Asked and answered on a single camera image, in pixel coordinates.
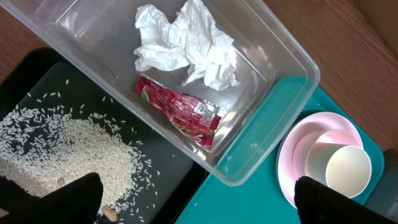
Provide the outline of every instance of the wood grain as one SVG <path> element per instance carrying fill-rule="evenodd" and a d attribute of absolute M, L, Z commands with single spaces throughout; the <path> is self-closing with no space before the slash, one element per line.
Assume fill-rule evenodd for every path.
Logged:
<path fill-rule="evenodd" d="M 348 0 L 264 0 L 319 65 L 321 87 L 382 147 L 398 149 L 398 61 Z M 0 9 L 0 81 L 45 46 Z"/>
<path fill-rule="evenodd" d="M 0 7 L 0 83 L 31 50 L 45 46 L 46 43 Z"/>

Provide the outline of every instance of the crumpled napkin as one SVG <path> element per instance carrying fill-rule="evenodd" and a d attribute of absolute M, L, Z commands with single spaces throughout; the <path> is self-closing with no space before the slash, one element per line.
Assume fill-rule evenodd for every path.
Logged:
<path fill-rule="evenodd" d="M 201 0 L 188 0 L 172 24 L 155 6 L 139 7 L 136 28 L 140 29 L 142 44 L 134 51 L 139 56 L 137 71 L 151 67 L 173 71 L 190 65 L 183 86 L 199 78 L 215 90 L 239 84 L 228 57 L 234 40 L 216 28 Z"/>

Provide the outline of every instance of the dark tray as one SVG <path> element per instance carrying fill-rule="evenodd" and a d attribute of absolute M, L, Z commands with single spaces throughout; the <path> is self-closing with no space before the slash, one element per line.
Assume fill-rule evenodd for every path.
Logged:
<path fill-rule="evenodd" d="M 65 84 L 66 79 L 69 79 L 68 85 Z M 44 93 L 58 91 L 61 98 L 53 97 L 42 104 L 35 100 L 41 98 Z M 27 96 L 27 92 L 30 92 L 32 98 Z M 7 96 L 0 99 L 0 119 L 12 111 L 16 104 L 19 104 L 20 108 L 52 108 L 61 104 L 65 106 L 66 112 L 71 106 L 74 108 L 72 118 L 86 119 L 93 112 L 106 113 L 108 119 L 123 119 L 126 120 L 124 125 L 134 126 L 137 134 L 131 134 L 129 128 L 126 128 L 124 133 L 122 127 L 120 133 L 123 141 L 145 142 L 141 151 L 152 159 L 153 165 L 161 172 L 154 182 L 159 195 L 155 197 L 155 190 L 147 190 L 136 198 L 135 208 L 140 208 L 140 215 L 145 217 L 146 223 L 149 220 L 150 223 L 173 223 L 208 175 L 203 168 L 123 105 L 116 100 L 111 103 L 111 97 L 104 90 L 52 49 L 31 52 L 0 85 L 0 96 Z M 85 104 L 85 107 L 80 114 L 79 107 L 82 104 Z M 157 205 L 155 209 L 151 208 L 152 203 Z M 127 223 L 139 221 L 137 216 L 130 217 L 129 213 L 129 210 L 121 211 L 119 217 Z"/>

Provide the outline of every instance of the red wrapper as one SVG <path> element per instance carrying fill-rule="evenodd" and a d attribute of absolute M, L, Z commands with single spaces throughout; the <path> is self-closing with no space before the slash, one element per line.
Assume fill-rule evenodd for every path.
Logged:
<path fill-rule="evenodd" d="M 219 108 L 211 103 L 169 90 L 141 75 L 135 92 L 155 106 L 181 133 L 210 148 L 220 123 Z"/>

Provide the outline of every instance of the transparent plastic box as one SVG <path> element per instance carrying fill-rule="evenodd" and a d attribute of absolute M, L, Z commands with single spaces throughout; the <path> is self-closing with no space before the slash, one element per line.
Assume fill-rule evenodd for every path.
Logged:
<path fill-rule="evenodd" d="M 203 2 L 216 26 L 234 39 L 229 53 L 241 84 L 215 91 L 197 80 L 183 87 L 187 68 L 151 69 L 145 74 L 222 107 L 211 149 L 185 137 L 134 93 L 140 75 L 132 54 L 141 45 L 134 27 L 137 8 L 153 4 L 172 22 L 185 0 L 0 0 L 2 7 L 140 119 L 221 181 L 236 186 L 282 139 L 318 85 L 320 72 L 261 0 Z"/>

